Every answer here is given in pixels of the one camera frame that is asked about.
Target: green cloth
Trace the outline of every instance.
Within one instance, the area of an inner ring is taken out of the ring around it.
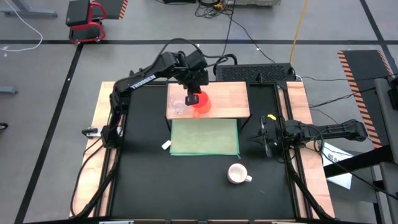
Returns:
[[[175,119],[172,156],[234,155],[239,157],[235,119]]]

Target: gray floor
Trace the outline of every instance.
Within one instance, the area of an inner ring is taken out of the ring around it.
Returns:
[[[28,1],[31,6],[46,7],[59,17],[26,21],[39,30],[45,40],[67,40],[65,14],[68,0]],[[398,40],[398,2],[367,0],[369,8],[386,40]],[[234,19],[253,39],[291,40],[304,0],[282,0],[273,9],[236,9]],[[202,19],[194,16],[196,5],[168,6],[154,0],[130,1],[121,21],[105,21],[108,40],[156,40],[185,37],[189,39],[225,39],[229,20],[226,16]],[[0,40],[37,40],[37,34],[15,17],[0,15]],[[248,39],[233,24],[230,39]],[[300,31],[301,40],[376,40],[376,36],[358,0],[310,1]],[[27,45],[10,45],[19,49]],[[200,45],[208,55],[219,55],[224,45]],[[80,56],[49,153],[25,222],[67,218],[73,184],[81,164],[86,139],[80,131],[91,124],[100,83],[126,77],[128,72],[153,61],[162,45],[86,45]],[[276,62],[288,62],[290,45],[260,45]],[[0,85],[15,85],[20,94],[0,95],[0,121],[10,128],[0,133],[0,217],[12,223],[21,204],[27,183],[57,100],[75,53],[74,45],[42,45],[26,52],[0,54]],[[293,66],[300,76],[344,78],[337,57],[338,50],[381,50],[378,45],[298,45]],[[390,45],[394,58],[398,46]],[[191,52],[188,45],[171,45],[169,51]],[[228,45],[226,53],[235,54],[239,63],[269,63],[251,44]],[[321,103],[351,92],[346,82],[304,80],[308,101]],[[321,107],[338,122],[361,120],[354,99],[341,100]],[[331,121],[312,111],[315,124]],[[352,151],[371,150],[370,142],[330,141],[336,147]],[[342,220],[375,223],[373,206],[333,198],[336,216]]]

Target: red chair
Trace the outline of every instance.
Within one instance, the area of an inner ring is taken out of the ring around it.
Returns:
[[[103,15],[93,18],[94,7],[99,7]],[[69,39],[72,43],[99,42],[106,37],[102,20],[106,19],[104,7],[90,0],[70,1],[66,25],[70,27]]]

